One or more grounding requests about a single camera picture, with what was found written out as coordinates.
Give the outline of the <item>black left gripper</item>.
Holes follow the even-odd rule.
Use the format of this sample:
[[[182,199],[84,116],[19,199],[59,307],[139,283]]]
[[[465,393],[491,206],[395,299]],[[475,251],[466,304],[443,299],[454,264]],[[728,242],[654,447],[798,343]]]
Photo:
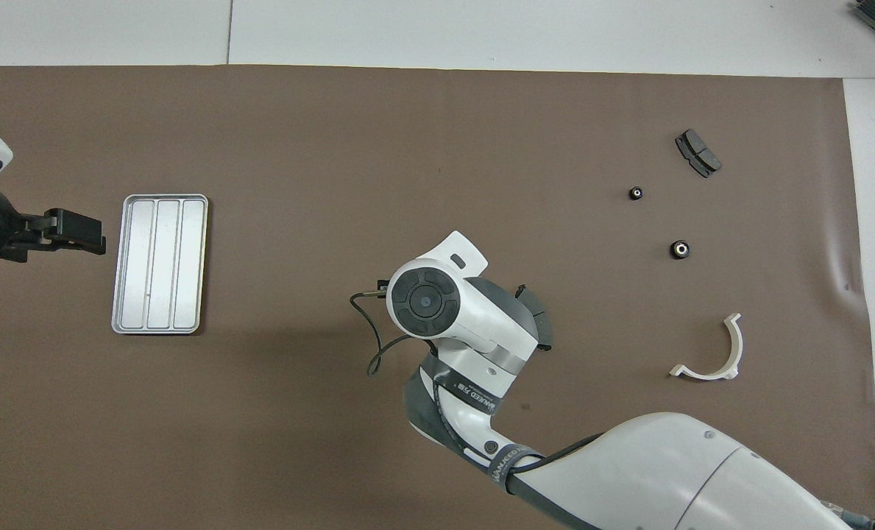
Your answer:
[[[107,239],[103,236],[103,224],[94,218],[64,208],[51,208],[46,212],[48,225],[43,229],[48,252],[77,250],[94,255],[105,255]],[[0,192],[0,259],[16,263],[27,262],[28,252],[46,251],[43,245],[27,229],[26,223],[33,216],[17,212]]]

